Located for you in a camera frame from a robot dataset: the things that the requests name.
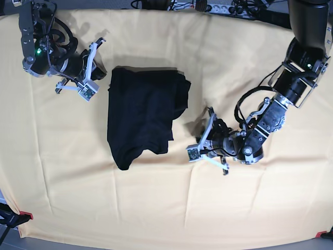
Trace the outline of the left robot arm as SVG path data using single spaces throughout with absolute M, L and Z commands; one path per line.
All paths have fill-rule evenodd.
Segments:
M 288 9 L 294 39 L 282 65 L 272 74 L 267 86 L 249 90 L 237 102 L 234 116 L 240 130 L 233 130 L 222 119 L 216 119 L 206 145 L 200 150 L 210 158 L 219 156 L 224 166 L 227 157 L 244 164 L 258 162 L 263 157 L 264 142 L 282 128 L 288 107 L 295 106 L 307 88 L 316 87 L 329 64 L 332 47 L 329 1 L 288 1 Z M 266 97 L 258 110 L 245 118 L 240 105 L 258 91 L 275 94 Z

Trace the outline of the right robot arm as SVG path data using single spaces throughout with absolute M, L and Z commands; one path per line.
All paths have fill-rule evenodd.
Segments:
M 92 48 L 78 53 L 78 40 L 56 17 L 53 1 L 13 1 L 19 9 L 23 68 L 35 77 L 60 76 L 81 83 L 85 76 L 101 80 L 106 76 L 94 59 Z

